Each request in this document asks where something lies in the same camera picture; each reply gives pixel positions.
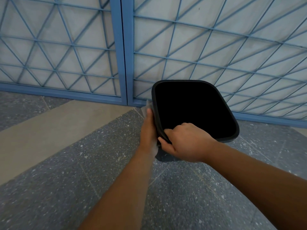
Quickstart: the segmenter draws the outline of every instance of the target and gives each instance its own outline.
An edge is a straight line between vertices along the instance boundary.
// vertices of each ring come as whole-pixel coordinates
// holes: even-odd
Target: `hand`
[[[154,124],[153,111],[147,109],[147,117],[141,128],[141,140],[138,151],[149,152],[153,157],[158,152],[157,147],[157,130]]]
[[[206,156],[218,143],[207,132],[192,123],[183,123],[173,130],[165,129],[164,132],[172,144],[159,137],[162,149],[189,162],[205,162]]]

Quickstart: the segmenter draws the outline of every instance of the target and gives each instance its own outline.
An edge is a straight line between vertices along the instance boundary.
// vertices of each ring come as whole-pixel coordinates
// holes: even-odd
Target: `black container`
[[[157,132],[171,143],[164,129],[193,123],[219,142],[230,142],[239,135],[239,125],[217,88],[199,80],[163,80],[152,89]],[[160,161],[179,160],[159,148]]]

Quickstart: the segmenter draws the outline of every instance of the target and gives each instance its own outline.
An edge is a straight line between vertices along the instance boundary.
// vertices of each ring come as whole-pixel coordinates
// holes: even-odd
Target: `person's left arm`
[[[152,110],[148,109],[135,155],[90,211],[79,230],[140,229],[156,154],[156,127]]]

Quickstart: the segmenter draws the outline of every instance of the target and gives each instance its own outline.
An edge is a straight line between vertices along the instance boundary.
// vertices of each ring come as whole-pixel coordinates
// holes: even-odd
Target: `person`
[[[307,181],[258,161],[223,143],[191,123],[165,129],[162,149],[182,160],[204,162],[240,190],[278,229],[307,229]],[[157,145],[153,112],[141,128],[135,155],[79,230],[140,229]]]

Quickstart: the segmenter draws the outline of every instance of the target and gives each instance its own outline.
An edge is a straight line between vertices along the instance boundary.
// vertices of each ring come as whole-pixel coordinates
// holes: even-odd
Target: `blue metal frame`
[[[80,6],[80,5],[74,5],[74,4],[69,4],[69,3],[63,3],[60,0],[54,0],[54,1],[46,1],[46,0],[28,0],[28,1],[36,1],[36,2],[42,2],[42,3],[47,3],[52,5],[52,8],[47,15],[47,18],[44,20],[43,25],[41,26],[39,32],[37,35],[34,35],[33,32],[31,31],[28,23],[26,20],[23,18],[22,14],[20,13],[18,7],[15,4],[14,0],[6,0],[6,4],[4,7],[4,12],[3,15],[1,16],[1,21],[0,21],[0,33],[1,33],[1,27],[3,24],[3,21],[5,19],[6,15],[6,10],[8,3],[10,2],[19,16],[21,17],[22,21],[24,22],[25,26],[29,30],[30,34],[32,35],[32,38],[24,38],[24,37],[16,37],[16,36],[10,36],[10,35],[5,35],[5,34],[0,34],[0,41],[10,50],[10,52],[15,56],[15,58],[20,62],[21,65],[13,65],[13,64],[3,64],[0,63],[0,70],[7,76],[9,79],[12,81],[11,84],[8,83],[0,83],[0,90],[5,90],[5,91],[12,91],[12,92],[24,92],[28,94],[37,94],[37,95],[48,95],[48,96],[55,96],[55,97],[65,97],[65,98],[72,98],[72,99],[80,99],[80,100],[92,100],[92,101],[99,101],[99,102],[106,102],[106,103],[114,103],[114,104],[121,104],[121,105],[127,105],[127,94],[126,94],[126,74],[125,74],[125,60],[124,60],[124,47],[123,47],[123,35],[122,35],[122,17],[121,17],[121,1],[120,0],[107,0],[105,3],[101,3],[101,0],[99,0],[99,8],[93,8],[93,7],[86,7],[86,6]],[[110,3],[111,10],[105,9],[105,7]],[[75,7],[75,8],[82,8],[82,9],[90,9],[90,10],[96,10],[96,13],[94,16],[90,19],[90,21],[87,23],[87,25],[84,27],[84,29],[80,32],[80,34],[72,40],[71,35],[69,33],[69,30],[67,28],[67,24],[64,20],[64,17],[62,15],[60,6],[70,6],[70,7]],[[48,22],[48,19],[50,18],[51,14],[53,11],[58,11],[60,14],[60,17],[62,19],[63,25],[65,27],[67,36],[69,38],[70,43],[61,43],[61,42],[54,42],[54,41],[48,41],[48,40],[40,40],[39,36],[41,32],[43,31],[46,23]],[[114,42],[108,42],[107,37],[106,37],[106,31],[105,31],[105,20],[104,20],[104,12],[111,12],[112,16],[112,25],[113,25],[113,33],[114,33]],[[97,17],[101,17],[102,20],[102,26],[104,29],[104,40],[106,42],[107,47],[106,48],[101,48],[101,47],[91,47],[91,46],[85,46],[85,45],[78,45],[77,42],[81,38],[81,36],[86,32],[86,30],[89,28],[89,26],[93,23],[93,21]],[[33,45],[30,49],[29,55],[27,57],[27,60],[25,63],[22,63],[22,61],[18,58],[18,56],[13,52],[13,50],[9,47],[9,45],[5,42],[5,38],[15,38],[15,39],[22,39],[22,40],[30,40],[33,42]],[[56,66],[53,66],[51,61],[49,60],[47,54],[45,53],[44,49],[41,47],[40,43],[51,43],[51,44],[60,44],[60,45],[67,45],[69,46],[68,50],[64,54],[64,56],[60,59],[59,63]],[[28,66],[28,61],[31,57],[31,54],[33,52],[34,46],[37,45],[41,52],[44,54],[44,57],[47,59],[49,65],[51,66],[52,69],[42,69],[42,68],[35,68],[35,67],[29,67]],[[76,52],[76,47],[84,47],[84,48],[92,48],[92,49],[98,49],[101,50],[101,54],[94,60],[94,62],[87,68],[84,69],[82,66],[82,63],[79,59],[79,56]],[[73,50],[76,58],[79,62],[79,66],[81,68],[81,73],[74,73],[74,72],[67,72],[67,71],[61,71],[59,70],[59,67],[65,60],[66,56],[68,53]],[[110,51],[116,51],[116,59],[117,59],[117,68],[118,72],[116,74],[113,73],[112,71],[112,65],[111,65],[111,60],[110,60]],[[108,54],[108,60],[109,60],[109,66],[110,66],[110,71],[111,71],[111,77],[110,76],[98,76],[95,74],[89,74],[87,73],[94,65],[95,63],[105,54]],[[4,66],[12,66],[12,67],[20,67],[22,68],[22,71],[20,75],[18,76],[18,79],[14,81],[14,79],[5,71]],[[37,70],[44,70],[44,71],[50,71],[50,75],[47,78],[47,80],[41,84],[39,80],[34,76],[33,73],[31,73],[30,69],[37,69]],[[20,80],[23,76],[24,71],[27,70],[30,75],[34,78],[34,80],[38,83],[39,86],[28,86],[28,85],[22,85],[20,84]],[[80,75],[69,87],[67,87],[61,78],[59,73],[71,73],[71,74],[78,74]],[[65,87],[65,90],[58,90],[54,88],[46,88],[46,84],[50,80],[50,78],[56,75],[60,81],[62,82],[63,86]],[[92,89],[90,86],[90,83],[88,81],[89,76],[94,76],[94,77],[104,77],[107,78],[106,81],[104,81],[102,84],[100,84],[98,87],[95,89]],[[75,92],[71,91],[71,88],[82,78],[84,77],[87,85],[89,87],[90,92]],[[115,88],[115,83],[114,80],[119,79],[120,83],[120,91],[121,91],[121,96],[118,96],[116,93],[116,88]],[[114,88],[114,93],[115,95],[103,95],[103,94],[97,94],[94,93],[98,88],[100,88],[102,85],[104,85],[107,81],[112,80],[113,82],[113,88]]]
[[[283,40],[283,41],[276,41],[274,39],[268,39],[268,38],[262,38],[262,37],[257,37],[255,36],[254,34],[268,26],[270,26],[271,24],[273,24],[274,22],[286,17],[287,15],[301,9],[301,8],[306,8],[307,7],[307,2],[305,3],[302,3],[301,5],[293,8],[292,10],[286,12],[286,13],[283,13],[281,16],[277,17],[277,18],[274,18],[272,19],[271,21],[267,22],[265,25],[263,26],[260,26],[258,27],[260,21],[262,20],[262,18],[266,15],[267,11],[271,8],[272,4],[275,2],[275,0],[272,0],[269,4],[268,4],[268,7],[266,8],[265,12],[262,14],[262,16],[260,17],[260,19],[257,21],[257,23],[255,24],[255,26],[252,28],[252,30],[249,32],[249,34],[241,34],[241,33],[237,33],[237,32],[231,32],[231,31],[226,31],[226,30],[222,30],[222,29],[219,29],[218,26],[219,24],[221,24],[222,22],[224,22],[225,20],[227,20],[228,18],[230,18],[231,16],[237,14],[238,12],[240,12],[241,10],[243,10],[244,8],[248,7],[250,4],[252,4],[253,2],[257,1],[257,0],[251,0],[249,1],[248,3],[246,3],[244,6],[238,8],[236,11],[234,11],[233,13],[229,14],[228,16],[226,16],[224,19],[221,19],[219,20],[220,18],[220,15],[221,15],[221,12],[225,6],[225,3],[227,2],[227,0],[224,0],[224,3],[220,9],[220,12],[218,14],[218,17],[217,19],[215,20],[215,23],[213,24],[213,26],[200,26],[200,25],[195,25],[195,24],[191,24],[191,23],[185,23],[185,22],[181,22],[180,21],[180,18],[182,18],[188,11],[190,11],[195,5],[197,5],[198,3],[200,3],[202,0],[197,0],[192,6],[190,6],[185,12],[183,12],[181,15],[179,15],[179,10],[180,10],[180,4],[181,4],[181,1],[179,2],[179,6],[178,6],[178,14],[176,16],[176,18],[174,20],[169,20],[169,19],[161,19],[161,18],[155,18],[155,17],[149,17],[149,16],[143,16],[143,15],[139,15],[137,14],[137,11],[140,10],[142,7],[144,7],[150,0],[144,0],[143,3],[141,3],[138,7],[136,7],[136,9],[134,10],[134,0],[122,0],[122,17],[123,17],[123,34],[124,34],[124,47],[125,47],[125,60],[126,60],[126,64],[125,64],[125,67],[126,67],[126,80],[127,80],[127,98],[128,98],[128,105],[133,105],[133,106],[143,106],[145,105],[146,101],[143,99],[143,98],[140,98],[139,96],[147,91],[149,91],[151,89],[148,88],[147,90],[139,93],[139,94],[136,94],[134,95],[134,81],[143,81],[143,82],[148,82],[148,83],[151,83],[152,85],[154,84],[153,81],[148,81],[148,80],[144,80],[142,79],[142,75],[145,74],[147,71],[149,71],[150,69],[152,69],[153,67],[155,67],[156,65],[158,65],[159,63],[165,61],[165,65],[164,65],[164,70],[165,70],[165,67],[166,67],[166,63],[167,63],[167,60],[174,60],[174,61],[182,61],[182,62],[187,62],[188,65],[186,65],[185,67],[179,69],[178,71],[176,71],[175,73],[169,75],[168,77],[164,77],[164,70],[163,70],[163,74],[162,74],[162,79],[170,79],[173,75],[179,73],[180,71],[186,69],[187,67],[189,66],[194,66],[193,68],[193,71],[190,75],[190,78],[192,77],[193,75],[193,72],[195,70],[195,67],[196,65],[206,65],[206,66],[210,66],[210,67],[215,67],[216,69],[209,73],[209,74],[205,74],[203,77],[199,78],[199,80],[201,79],[204,79],[205,77],[208,77],[209,75],[219,71],[219,70],[222,70],[222,73],[220,74],[220,76],[218,77],[218,79],[215,81],[215,85],[217,84],[217,81],[221,78],[221,76],[223,75],[223,73],[228,69],[228,70],[233,70],[233,71],[238,71],[238,72],[243,72],[244,74],[243,75],[240,75],[236,78],[233,78],[227,82],[224,82],[222,84],[218,84],[216,85],[217,87],[225,84],[225,83],[228,83],[228,82],[231,82],[233,80],[236,80],[238,78],[241,78],[241,77],[244,77],[246,76],[247,77],[247,81],[253,76],[253,75],[260,75],[260,76],[265,76],[265,77],[271,77],[271,79],[268,79],[267,81],[264,81],[264,82],[261,82],[259,84],[255,84],[255,85],[252,85],[250,87],[247,87],[247,88],[244,88],[242,89],[242,87],[246,84],[247,81],[244,82],[244,84],[242,84],[240,86],[239,89],[237,89],[235,92],[233,93],[230,93],[230,92],[221,92],[221,94],[227,98],[227,97],[230,97],[228,99],[228,101],[233,97],[233,96],[243,96],[243,97],[247,97],[246,100],[244,101],[241,101],[241,102],[237,102],[235,104],[232,104],[230,105],[231,106],[235,106],[235,105],[238,105],[240,103],[243,103],[243,102],[247,102],[248,100],[250,100],[250,102],[248,102],[247,106],[245,106],[242,111],[239,111],[239,112],[236,112],[234,111],[234,115],[237,119],[243,119],[243,120],[251,120],[251,121],[260,121],[260,122],[265,122],[265,123],[277,123],[277,124],[284,124],[284,125],[290,125],[290,126],[296,126],[296,127],[307,127],[307,121],[304,121],[303,119],[307,118],[307,116],[301,118],[301,120],[295,120],[295,119],[287,119],[286,117],[289,117],[291,115],[294,115],[294,114],[298,114],[298,112],[295,112],[295,110],[301,106],[307,106],[307,102],[304,102],[304,103],[294,103],[294,102],[291,102],[289,101],[288,99],[290,98],[293,98],[293,97],[297,97],[297,96],[302,96],[302,95],[306,95],[307,93],[301,93],[301,94],[295,94],[297,91],[299,91],[300,89],[302,89],[303,87],[305,87],[307,85],[307,80],[300,80],[300,79],[294,79],[294,78],[290,78],[288,75],[290,74],[293,74],[293,73],[296,73],[296,72],[299,72],[299,71],[302,71],[302,70],[305,70],[307,69],[307,67],[305,68],[301,68],[301,69],[297,69],[295,70],[295,68],[301,64],[303,61],[305,61],[307,59],[307,46],[302,46],[302,45],[297,45],[297,44],[293,44],[293,43],[289,43],[289,41],[295,37],[298,37],[304,33],[307,32],[307,30],[304,30],[300,33],[296,33],[296,31],[302,26],[303,23],[305,23],[305,21],[307,20],[307,18],[305,18],[297,27],[296,29],[290,34],[288,35],[288,37]],[[164,27],[161,31],[159,31],[157,34],[153,35],[148,41],[146,41],[143,45],[141,45],[139,48],[134,48],[134,18],[143,18],[143,19],[151,19],[151,20],[155,20],[155,21],[163,21],[163,22],[168,22],[169,24]],[[170,48],[171,48],[171,44],[172,44],[172,39],[173,39],[173,35],[174,35],[174,31],[175,31],[175,27],[176,25],[178,24],[182,24],[182,25],[187,25],[187,26],[193,26],[193,27],[197,27],[199,29],[203,29],[203,31],[198,34],[197,36],[195,36],[194,38],[192,38],[191,40],[189,40],[188,42],[184,43],[183,45],[181,45],[179,48],[175,49],[174,51],[170,52]],[[153,55],[153,54],[148,54],[148,53],[142,53],[140,52],[140,50],[142,48],[144,48],[146,45],[148,45],[152,40],[154,40],[156,37],[158,37],[161,33],[163,33],[165,30],[167,30],[168,28],[170,28],[171,26],[174,26],[174,29],[173,29],[173,33],[172,33],[172,37],[171,37],[171,41],[170,41],[170,45],[169,45],[169,50],[168,50],[168,53],[167,53],[167,56],[157,56],[157,55]],[[230,42],[228,43],[226,46],[222,46],[218,49],[216,49],[215,51],[209,53],[209,54],[206,54],[206,55],[202,55],[208,41],[209,41],[209,38],[212,34],[213,31],[217,31],[217,32],[221,32],[221,33],[224,33],[224,34],[229,34],[229,35],[235,35],[235,36],[240,36],[239,39],[236,39],[234,40],[233,42]],[[176,58],[171,58],[170,56],[172,54],[174,54],[176,51],[180,50],[181,48],[183,48],[184,46],[186,46],[187,44],[193,42],[195,39],[201,37],[202,35],[206,34],[207,32],[209,32],[209,37],[207,38],[206,42],[204,42],[204,47],[202,49],[202,52],[200,53],[199,55],[199,58],[196,60],[196,61],[186,61],[186,60],[181,60],[181,59],[176,59]],[[243,47],[243,45],[245,44],[245,42],[249,39],[249,38],[252,38],[252,39],[257,39],[257,40],[261,40],[261,41],[264,41],[264,42],[271,42],[272,45],[271,46],[268,46],[262,50],[259,50],[259,51],[256,51],[250,55],[247,55],[243,58],[240,58],[238,60],[234,60],[236,55],[238,54],[238,52],[240,51],[240,49]],[[201,63],[200,61],[214,53],[217,53],[218,51],[228,47],[228,46],[231,46],[237,42],[242,42],[240,44],[240,47],[238,48],[238,50],[236,51],[236,53],[232,56],[231,60],[225,65],[225,66],[217,66],[217,65],[213,65],[213,64],[206,64],[206,63]],[[284,58],[284,59],[281,59],[279,61],[276,61],[274,63],[271,63],[271,64],[268,64],[268,65],[265,65],[264,64],[275,54],[275,52],[277,52],[277,50],[282,46],[282,45],[287,45],[287,46],[292,46],[292,47],[296,47],[296,48],[301,48],[301,49],[304,49],[302,52],[300,53],[297,53],[295,55],[292,55],[292,56],[289,56],[287,58]],[[243,61],[244,59],[247,59],[251,56],[254,56],[256,54],[259,54],[263,51],[266,51],[266,50],[269,50],[273,47],[276,47],[276,49],[274,50],[273,53],[271,53],[271,55],[268,57],[268,58],[265,58],[265,61],[262,63],[262,65],[258,68],[258,69],[255,69],[255,70],[251,70],[251,71],[248,71],[248,70],[243,70],[243,69],[235,69],[235,68],[232,68],[230,67],[231,65],[233,64],[236,64],[240,61]],[[140,54],[140,55],[146,55],[146,56],[151,56],[151,57],[156,57],[156,58],[160,58],[160,60],[158,60],[156,63],[154,63],[153,65],[151,65],[150,67],[148,67],[147,69],[145,69],[143,72],[141,72],[139,75],[137,75],[136,77],[134,77],[134,54]],[[264,69],[266,67],[269,67],[271,65],[274,65],[274,64],[278,64],[280,62],[283,62],[283,61],[286,61],[286,60],[289,60],[293,57],[296,57],[296,56],[299,56],[299,55],[302,55],[302,54],[306,54],[306,57],[301,60],[298,64],[296,64],[294,67],[292,67],[289,71],[287,71],[286,73],[282,74],[282,75],[279,75],[279,76],[275,76],[275,75],[270,75],[270,74],[266,74],[266,73],[262,73],[260,72],[261,69]],[[295,84],[294,85],[289,85],[287,87],[284,87],[282,89],[285,89],[285,88],[290,88],[290,87],[293,87],[293,86],[297,86],[297,85],[300,85],[295,91],[293,91],[291,94],[287,95],[286,97],[280,99],[280,100],[274,100],[274,99],[269,99],[269,98],[265,98],[264,95],[267,95],[269,93],[274,93],[274,92],[277,92],[279,90],[282,90],[281,88],[280,89],[277,89],[277,90],[274,90],[274,91],[270,91],[270,88],[276,84],[277,82],[279,82],[280,80],[288,80],[288,81],[295,81]],[[262,85],[264,83],[267,83],[267,82],[270,82],[270,81],[274,81],[273,82],[273,85],[270,85],[269,88],[267,88],[264,92],[262,92],[260,95],[258,96],[249,96],[249,95],[245,95],[245,94],[241,94],[240,92],[244,91],[244,90],[247,90],[249,88],[252,88],[252,87],[255,87],[257,85]],[[268,103],[267,104],[263,104],[263,105],[259,105],[257,107],[253,107],[253,108],[248,108],[250,106],[251,103],[253,103],[255,100],[257,99],[261,99],[261,100],[267,100]],[[272,108],[274,108],[277,104],[279,103],[287,103],[287,104],[290,104],[290,107],[288,108],[291,108],[293,107],[292,109],[289,109],[289,111],[284,114],[282,117],[273,117],[273,116],[266,116],[266,114],[269,114],[269,113],[272,113],[272,112],[276,112],[278,110],[281,110],[281,109],[275,109],[275,110],[272,110]],[[255,108],[259,108],[259,107],[262,107],[262,106],[268,106],[267,110],[264,111],[262,114],[258,115],[258,114],[252,114],[252,113],[246,113],[247,111],[249,110],[252,110],[252,109],[255,109]]]

